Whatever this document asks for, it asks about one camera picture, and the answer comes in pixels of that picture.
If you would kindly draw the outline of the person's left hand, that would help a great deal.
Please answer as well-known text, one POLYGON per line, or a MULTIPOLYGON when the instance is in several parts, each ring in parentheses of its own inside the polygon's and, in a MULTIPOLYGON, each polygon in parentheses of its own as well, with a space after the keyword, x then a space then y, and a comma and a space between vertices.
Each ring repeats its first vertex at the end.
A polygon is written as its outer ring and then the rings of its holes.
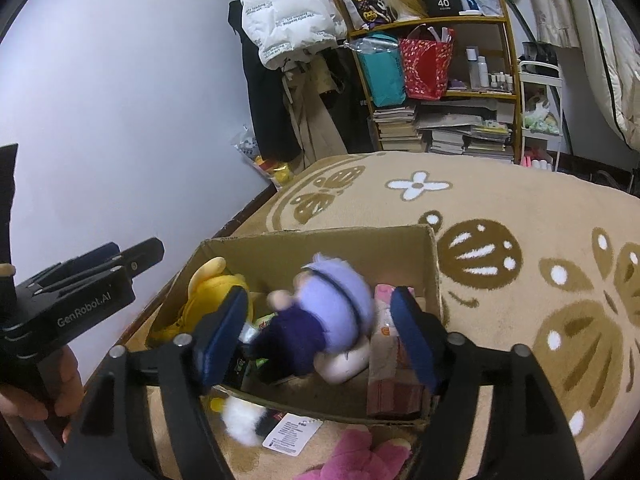
POLYGON ((52 460, 27 428, 26 422, 44 422, 51 412, 56 417, 72 417, 84 397, 78 361, 68 344, 58 352, 54 364, 53 385, 44 388, 43 394, 33 396, 5 380, 1 382, 1 414, 21 447, 39 467, 50 465, 52 460))

